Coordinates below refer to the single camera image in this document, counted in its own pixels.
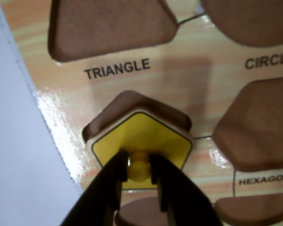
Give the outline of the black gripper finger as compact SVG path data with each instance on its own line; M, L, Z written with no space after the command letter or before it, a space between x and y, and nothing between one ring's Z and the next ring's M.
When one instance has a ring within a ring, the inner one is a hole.
M62 226L112 226L127 181L129 154L115 154L91 182L61 223Z
M157 186L160 211L170 226L221 226L209 198L170 160L149 156L151 183Z

